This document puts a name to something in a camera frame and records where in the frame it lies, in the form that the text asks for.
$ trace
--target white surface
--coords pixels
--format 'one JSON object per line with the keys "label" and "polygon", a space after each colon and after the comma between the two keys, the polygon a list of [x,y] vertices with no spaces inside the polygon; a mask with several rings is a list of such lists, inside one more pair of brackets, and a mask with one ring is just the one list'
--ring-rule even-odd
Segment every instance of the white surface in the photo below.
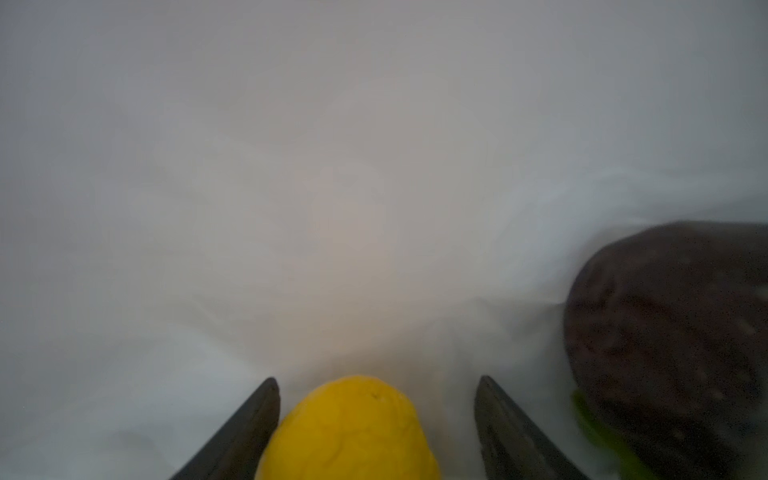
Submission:
{"label": "white surface", "polygon": [[[479,477],[491,373],[595,477],[557,305],[601,244],[768,220],[738,0],[6,0],[0,476],[163,479],[348,372]],[[500,299],[487,302],[483,299]]]}

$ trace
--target lemon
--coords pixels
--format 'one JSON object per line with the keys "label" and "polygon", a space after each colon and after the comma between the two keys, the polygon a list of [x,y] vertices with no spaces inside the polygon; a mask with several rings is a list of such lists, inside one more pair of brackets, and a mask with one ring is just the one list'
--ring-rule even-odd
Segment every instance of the lemon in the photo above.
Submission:
{"label": "lemon", "polygon": [[266,447],[257,480],[439,480],[408,397],[349,376],[312,391]]}

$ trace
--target white fabric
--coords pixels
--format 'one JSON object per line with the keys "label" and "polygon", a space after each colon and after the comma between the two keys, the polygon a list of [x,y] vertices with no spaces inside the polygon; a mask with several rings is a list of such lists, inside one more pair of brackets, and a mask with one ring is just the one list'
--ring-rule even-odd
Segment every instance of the white fabric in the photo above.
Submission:
{"label": "white fabric", "polygon": [[596,248],[768,220],[740,0],[6,0],[0,477],[161,480],[351,372],[480,478],[490,373],[595,478],[560,305]]}

